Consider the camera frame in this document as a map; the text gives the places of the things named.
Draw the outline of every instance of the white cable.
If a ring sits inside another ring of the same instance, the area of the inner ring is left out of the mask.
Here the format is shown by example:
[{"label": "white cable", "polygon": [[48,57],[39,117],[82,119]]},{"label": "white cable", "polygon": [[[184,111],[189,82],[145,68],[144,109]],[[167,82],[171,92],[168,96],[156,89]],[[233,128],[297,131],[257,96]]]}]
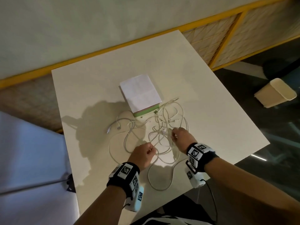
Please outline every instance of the white cable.
[{"label": "white cable", "polygon": [[[108,130],[107,130],[107,133],[109,133],[109,131],[110,131],[110,129],[111,129],[111,126],[112,126],[114,123],[117,123],[117,124],[118,124],[118,129],[120,129],[120,128],[121,128],[121,125],[120,125],[120,123],[119,123],[119,120],[129,120],[130,122],[129,122],[127,125],[130,125],[130,124],[131,124],[130,129],[127,130],[127,131],[120,132],[120,133],[116,134],[115,136],[117,136],[117,135],[119,135],[119,134],[121,134],[121,133],[128,132],[127,135],[126,135],[125,138],[124,138],[123,147],[124,147],[124,149],[125,149],[125,151],[126,151],[127,153],[130,153],[130,154],[131,154],[132,152],[128,151],[128,150],[127,150],[127,147],[126,147],[126,142],[127,142],[128,136],[129,136],[131,133],[133,133],[133,135],[135,135],[135,137],[142,143],[142,140],[141,140],[141,139],[133,132],[133,130],[134,130],[134,129],[143,129],[142,126],[144,126],[147,122],[149,122],[152,118],[154,118],[154,120],[155,120],[155,122],[157,123],[158,126],[157,126],[157,127],[154,126],[154,127],[152,128],[153,131],[150,132],[150,133],[148,134],[148,141],[149,141],[149,142],[153,142],[153,140],[157,138],[157,139],[158,139],[158,142],[157,142],[156,144],[153,145],[154,147],[155,147],[157,144],[160,144],[161,146],[164,146],[164,147],[168,147],[168,149],[167,149],[166,151],[164,151],[164,152],[159,152],[159,151],[157,150],[157,152],[156,152],[156,157],[157,157],[157,158],[156,158],[155,161],[150,165],[150,167],[149,167],[149,169],[148,169],[147,177],[148,177],[149,184],[151,185],[151,187],[152,187],[153,189],[155,189],[155,190],[157,190],[157,191],[164,191],[164,190],[167,190],[167,189],[171,186],[171,184],[172,184],[172,182],[173,182],[173,175],[174,175],[174,168],[175,168],[175,166],[177,166],[178,163],[180,163],[180,162],[182,162],[182,161],[185,160],[185,159],[184,159],[184,160],[178,161],[178,159],[179,159],[179,157],[180,157],[180,151],[178,151],[178,157],[174,159],[174,162],[165,162],[165,161],[163,161],[163,160],[159,157],[159,155],[165,155],[165,154],[171,152],[172,149],[173,149],[173,143],[172,143],[172,145],[169,145],[169,146],[168,146],[168,145],[163,145],[163,144],[161,143],[162,138],[168,139],[168,129],[173,129],[173,128],[174,128],[173,126],[170,125],[170,122],[175,122],[176,120],[178,120],[178,121],[180,121],[180,127],[182,127],[182,122],[184,121],[184,122],[185,122],[185,126],[186,126],[186,130],[189,131],[188,122],[186,121],[186,119],[185,119],[185,117],[184,117],[184,111],[183,111],[183,108],[182,108],[182,106],[181,106],[178,102],[176,102],[176,100],[178,100],[178,98],[171,99],[169,102],[166,102],[166,103],[164,103],[163,105],[161,105],[158,109],[156,109],[157,112],[154,114],[154,116],[151,116],[151,117],[147,118],[146,121],[142,123],[142,125],[137,125],[137,124],[136,124],[137,120],[136,120],[135,118],[133,118],[133,119],[125,118],[125,117],[124,117],[124,118],[118,118],[122,113],[126,112],[126,111],[123,111],[123,112],[121,112],[121,113],[118,114],[117,120],[114,121],[113,123],[111,123],[111,124],[109,125],[109,127],[108,127]],[[175,113],[172,117],[169,117],[169,113],[168,113],[166,107],[168,107],[168,106],[170,106],[171,104],[174,104],[174,103],[175,103],[175,104],[178,104],[178,105],[180,106],[180,108],[181,108],[181,110],[182,110],[182,114],[179,114],[179,113],[178,113],[178,110],[177,110],[175,107],[173,107],[173,108],[176,110],[176,113]],[[173,118],[176,117],[177,115],[181,116],[181,118],[179,118],[179,119],[174,119],[174,120],[171,121],[171,119],[173,119]],[[110,154],[111,158],[112,158],[116,163],[120,164],[118,161],[116,161],[116,160],[113,158],[113,156],[112,156],[112,154],[111,154],[111,151],[110,151],[110,143],[109,143],[109,146],[108,146],[108,151],[109,151],[109,154]],[[155,188],[155,187],[152,185],[152,183],[151,183],[151,181],[150,181],[150,178],[149,178],[149,171],[150,171],[151,167],[156,163],[156,161],[157,161],[158,159],[161,160],[161,161],[162,161],[163,163],[165,163],[165,164],[174,164],[174,165],[172,166],[172,179],[171,179],[171,182],[170,182],[169,186],[168,186],[167,188],[164,188],[164,189],[157,189],[157,188]]]}]

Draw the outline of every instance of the white table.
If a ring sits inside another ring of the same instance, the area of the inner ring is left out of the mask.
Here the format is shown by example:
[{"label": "white table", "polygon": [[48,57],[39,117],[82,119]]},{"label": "white table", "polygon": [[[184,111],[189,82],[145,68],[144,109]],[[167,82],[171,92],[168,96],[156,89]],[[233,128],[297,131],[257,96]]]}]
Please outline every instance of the white table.
[{"label": "white table", "polygon": [[[179,31],[55,69],[52,75],[81,214],[105,189],[116,166],[109,143],[118,161],[129,157],[122,145],[126,133],[115,136],[116,126],[109,134],[106,131],[128,109],[120,82],[140,74],[149,75],[163,102],[179,97],[190,132],[228,162],[234,164],[269,144]],[[122,117],[132,118],[129,112]],[[121,123],[122,130],[126,123]],[[127,147],[136,144],[133,137]],[[170,181],[171,167],[162,165],[156,164],[150,172],[158,188]],[[175,167],[173,184],[163,192],[152,189],[146,171],[142,172],[142,208],[138,213],[123,210],[120,224],[129,224],[190,190],[184,167],[184,162]]]}]

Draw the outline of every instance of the left hand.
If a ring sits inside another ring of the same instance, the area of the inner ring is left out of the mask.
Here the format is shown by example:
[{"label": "left hand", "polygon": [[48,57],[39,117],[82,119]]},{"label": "left hand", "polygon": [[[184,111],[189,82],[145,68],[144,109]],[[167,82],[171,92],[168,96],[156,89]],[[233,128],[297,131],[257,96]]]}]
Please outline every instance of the left hand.
[{"label": "left hand", "polygon": [[145,143],[133,150],[127,162],[134,163],[142,171],[150,165],[155,153],[156,148],[151,143]]}]

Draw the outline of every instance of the beige trash bin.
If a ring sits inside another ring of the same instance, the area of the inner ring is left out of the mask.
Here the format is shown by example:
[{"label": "beige trash bin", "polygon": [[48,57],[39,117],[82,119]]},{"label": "beige trash bin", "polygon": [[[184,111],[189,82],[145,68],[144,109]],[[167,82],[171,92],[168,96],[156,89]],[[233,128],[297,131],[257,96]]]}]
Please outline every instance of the beige trash bin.
[{"label": "beige trash bin", "polygon": [[275,78],[254,94],[265,108],[278,105],[297,97],[296,92],[282,79]]}]

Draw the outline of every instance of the black wrist strap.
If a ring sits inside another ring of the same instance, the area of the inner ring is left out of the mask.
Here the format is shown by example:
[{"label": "black wrist strap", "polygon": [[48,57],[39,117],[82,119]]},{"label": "black wrist strap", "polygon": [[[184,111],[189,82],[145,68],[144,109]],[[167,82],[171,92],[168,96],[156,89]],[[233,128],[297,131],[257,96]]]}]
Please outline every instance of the black wrist strap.
[{"label": "black wrist strap", "polygon": [[106,186],[114,185],[121,187],[126,193],[127,197],[133,197],[133,190],[135,189],[139,180],[140,169],[132,162],[124,162],[118,165],[109,175],[109,180]]},{"label": "black wrist strap", "polygon": [[192,143],[187,148],[188,161],[198,172],[205,172],[204,166],[218,157],[209,146],[202,143]]}]

